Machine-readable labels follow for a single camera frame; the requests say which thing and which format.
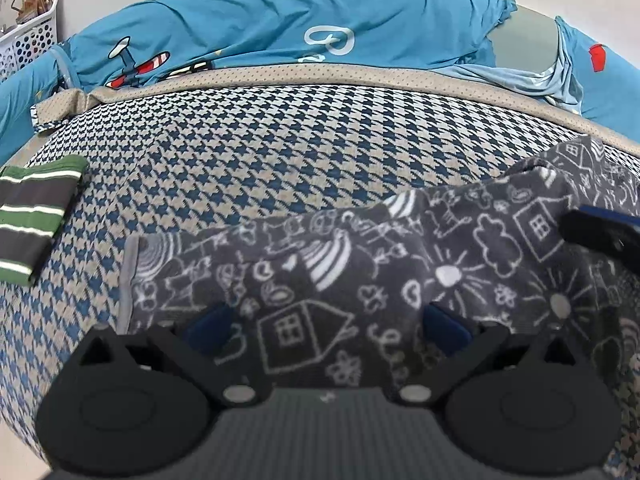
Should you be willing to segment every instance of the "gray blanket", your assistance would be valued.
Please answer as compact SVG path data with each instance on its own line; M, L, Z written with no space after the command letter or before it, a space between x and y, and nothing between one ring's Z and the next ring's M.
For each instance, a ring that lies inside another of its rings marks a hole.
M494 180L372 207L131 237L118 329L223 301L238 314L215 361L230 380L386 386L437 358L421 337L421 308L435 302L514 332L568 324L611 377L636 351L640 281L562 240L559 217L581 204L638 214L637 179L591 137Z

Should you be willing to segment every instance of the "metal screw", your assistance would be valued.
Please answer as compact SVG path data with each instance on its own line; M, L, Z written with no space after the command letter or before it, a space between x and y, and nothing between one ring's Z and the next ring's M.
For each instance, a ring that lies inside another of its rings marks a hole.
M235 384L234 386L228 386L222 395L229 402L235 404L246 404L255 399L255 390L251 386L245 386L244 384Z
M409 384L400 390L400 398L412 404L426 402L431 398L431 390L421 384Z

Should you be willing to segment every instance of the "light blue fabric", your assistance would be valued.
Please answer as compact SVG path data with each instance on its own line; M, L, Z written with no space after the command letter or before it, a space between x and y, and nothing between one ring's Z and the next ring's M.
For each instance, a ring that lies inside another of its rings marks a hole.
M560 18L573 73L582 88L582 116L640 142L640 70L604 46L604 70L594 72L589 49L598 44Z
M60 73L50 52L0 83L0 165L33 137L30 108L53 94Z
M478 64L457 64L435 69L451 77L489 83L546 102L574 114L580 114L582 86L573 74L566 41L558 28L558 57L555 65L542 73L512 68L496 68Z
M58 69L60 70L60 75L65 83L65 88L80 88L78 74L75 70L71 70L70 67L72 66L72 63L64 49L60 45L55 44L49 50L51 55L56 58L56 61L58 62Z
M147 0L107 16L63 48L81 86L122 74L108 55L126 36L133 66L167 52L159 68L129 81L156 82L197 62L213 68L324 61L430 69L491 63L486 35L514 0Z

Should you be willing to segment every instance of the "sun drawing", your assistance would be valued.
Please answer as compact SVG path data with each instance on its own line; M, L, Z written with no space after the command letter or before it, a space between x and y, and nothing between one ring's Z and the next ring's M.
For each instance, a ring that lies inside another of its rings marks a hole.
M563 273L560 269L554 272L549 268L546 274L529 272L531 280L527 283L532 294L523 297L522 301L529 303L529 307L536 311L543 311L534 320L533 326L568 322L583 338L589 339L583 327L588 326L596 311L593 298L588 294L593 290L593 283L579 283L578 269L571 274Z
M425 288L435 286L437 287L436 292L440 290L433 301L448 307L463 317L470 314L467 312L469 295L482 305L487 304L482 293L484 286L491 284L488 280L483 280L475 275L478 270L485 267L485 264L465 265L467 254L468 251L465 250L454 257L450 249L442 250L434 245L433 256L429 253L425 253L424 256L414 256L414 258L423 261L427 270L435 269L434 276L424 282Z

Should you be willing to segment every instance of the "green striped cloth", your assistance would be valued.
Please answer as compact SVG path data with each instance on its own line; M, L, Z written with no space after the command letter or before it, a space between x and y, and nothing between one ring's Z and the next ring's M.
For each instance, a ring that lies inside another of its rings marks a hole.
M87 165L84 157L67 155L0 170L0 281L31 285L37 279Z

